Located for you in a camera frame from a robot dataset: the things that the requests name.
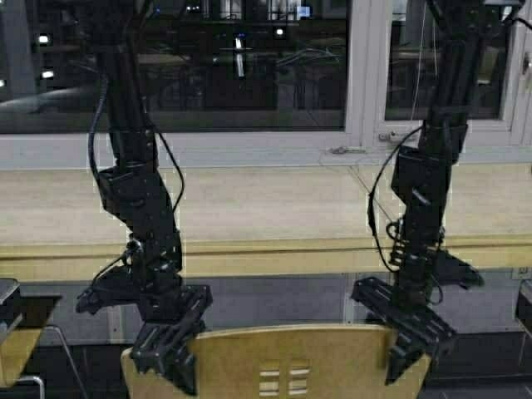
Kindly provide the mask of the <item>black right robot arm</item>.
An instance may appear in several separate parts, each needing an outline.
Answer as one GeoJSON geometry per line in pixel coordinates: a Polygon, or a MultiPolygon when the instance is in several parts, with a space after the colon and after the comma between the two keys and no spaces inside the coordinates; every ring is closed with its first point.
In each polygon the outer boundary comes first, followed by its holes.
{"type": "Polygon", "coordinates": [[[421,357],[451,351],[456,330],[434,310],[431,296],[448,285],[480,287],[480,273],[443,248],[451,172],[463,150],[475,88],[488,42],[520,20],[521,1],[430,1],[442,35],[441,70],[426,119],[415,129],[416,146],[399,143],[392,191],[404,215],[388,224],[392,251],[382,262],[393,283],[358,279],[352,299],[364,305],[397,339],[387,358],[385,383],[395,383],[421,357]]]}

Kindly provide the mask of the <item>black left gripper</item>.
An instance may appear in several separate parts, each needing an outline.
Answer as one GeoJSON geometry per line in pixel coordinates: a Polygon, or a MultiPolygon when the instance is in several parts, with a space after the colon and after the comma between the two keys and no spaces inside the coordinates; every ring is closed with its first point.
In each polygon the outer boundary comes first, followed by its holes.
{"type": "Polygon", "coordinates": [[[187,342],[206,330],[210,286],[188,285],[172,268],[151,271],[136,307],[143,326],[131,351],[138,372],[153,371],[188,396],[196,395],[195,355],[187,342]]]}

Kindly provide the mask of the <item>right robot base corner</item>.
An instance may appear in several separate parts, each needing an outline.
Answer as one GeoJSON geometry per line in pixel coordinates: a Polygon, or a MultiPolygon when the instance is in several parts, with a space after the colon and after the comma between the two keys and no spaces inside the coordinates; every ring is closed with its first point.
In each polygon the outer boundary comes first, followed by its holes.
{"type": "Polygon", "coordinates": [[[519,286],[515,318],[529,336],[532,333],[531,305],[531,280],[527,279],[523,280],[519,286]]]}

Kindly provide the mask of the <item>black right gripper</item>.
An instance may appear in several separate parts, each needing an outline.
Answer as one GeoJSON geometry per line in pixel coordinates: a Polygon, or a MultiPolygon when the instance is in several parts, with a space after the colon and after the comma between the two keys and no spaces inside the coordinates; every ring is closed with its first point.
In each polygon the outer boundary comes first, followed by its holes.
{"type": "Polygon", "coordinates": [[[456,342],[456,330],[434,310],[431,298],[457,284],[457,258],[408,257],[389,284],[370,276],[356,280],[352,299],[368,311],[365,324],[390,326],[397,339],[388,352],[385,385],[390,386],[424,355],[436,360],[456,342]]]}

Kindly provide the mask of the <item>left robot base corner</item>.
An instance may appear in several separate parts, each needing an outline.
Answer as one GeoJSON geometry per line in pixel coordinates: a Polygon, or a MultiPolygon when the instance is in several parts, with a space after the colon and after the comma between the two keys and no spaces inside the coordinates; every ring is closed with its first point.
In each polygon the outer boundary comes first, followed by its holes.
{"type": "Polygon", "coordinates": [[[1,279],[1,343],[22,321],[20,283],[13,278],[1,279]]]}

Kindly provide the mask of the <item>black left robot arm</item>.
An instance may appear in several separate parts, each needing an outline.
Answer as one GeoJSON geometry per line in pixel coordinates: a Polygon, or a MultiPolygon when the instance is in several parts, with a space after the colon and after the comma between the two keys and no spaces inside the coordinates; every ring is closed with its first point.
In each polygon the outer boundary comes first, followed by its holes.
{"type": "Polygon", "coordinates": [[[77,299],[79,313],[133,304],[143,327],[131,359],[140,373],[155,372],[187,395],[197,394],[195,356],[188,345],[204,331],[212,302],[206,285],[181,277],[183,253],[177,204],[160,172],[164,137],[142,98],[137,42],[147,1],[74,1],[86,45],[101,76],[97,115],[107,116],[114,165],[90,161],[103,209],[130,231],[121,255],[105,266],[77,299]]]}

